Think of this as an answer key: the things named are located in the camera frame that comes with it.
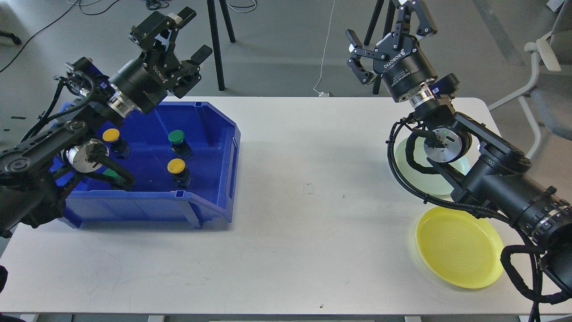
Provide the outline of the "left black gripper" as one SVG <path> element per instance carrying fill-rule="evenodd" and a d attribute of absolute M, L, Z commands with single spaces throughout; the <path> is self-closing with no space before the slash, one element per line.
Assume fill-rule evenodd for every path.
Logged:
<path fill-rule="evenodd" d="M 149 114 L 168 93 L 183 98 L 202 79 L 200 65 L 213 50 L 202 45 L 190 59 L 179 61 L 173 50 L 180 29 L 197 13 L 189 7 L 177 14 L 152 12 L 138 26 L 131 28 L 129 39 L 143 51 L 126 63 L 109 83 L 114 93 L 109 106 L 117 114 L 137 110 Z"/>

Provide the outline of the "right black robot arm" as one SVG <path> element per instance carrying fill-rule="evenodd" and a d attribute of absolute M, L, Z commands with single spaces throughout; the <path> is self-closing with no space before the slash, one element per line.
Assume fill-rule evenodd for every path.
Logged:
<path fill-rule="evenodd" d="M 515 229 L 522 245 L 506 246 L 500 262 L 523 297 L 532 301 L 531 322 L 541 320 L 539 305 L 571 298 L 571 205 L 527 175 L 529 158 L 482 123 L 452 106 L 459 80 L 442 78 L 420 47 L 437 26 L 422 0 L 393 0 L 386 34 L 366 49 L 355 31 L 346 30 L 347 65 L 364 85 L 384 83 L 394 102 L 409 102 L 413 112 L 394 123 L 387 159 L 398 183 L 425 203 L 492 218 Z M 451 186 L 447 201 L 414 186 L 394 155 L 395 137 L 410 130 L 406 162 L 422 174 L 439 174 Z"/>

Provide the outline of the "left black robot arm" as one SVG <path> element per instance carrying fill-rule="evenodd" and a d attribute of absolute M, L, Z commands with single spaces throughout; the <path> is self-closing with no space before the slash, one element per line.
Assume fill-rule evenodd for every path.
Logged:
<path fill-rule="evenodd" d="M 72 107 L 51 114 L 54 99 L 20 144 L 1 153 L 2 237 L 10 238 L 19 223 L 37 228 L 63 217 L 66 198 L 84 178 L 133 188 L 134 175 L 109 156 L 97 131 L 107 122 L 121 127 L 135 110 L 149 114 L 168 93 L 182 98 L 201 80 L 200 65 L 212 54 L 210 47 L 183 61 L 174 55 L 179 30 L 196 15 L 189 7 L 167 16 L 153 12 L 133 26 L 129 37 L 141 55 L 112 77 L 85 57 L 69 65 L 57 93 L 66 87 L 78 96 Z"/>

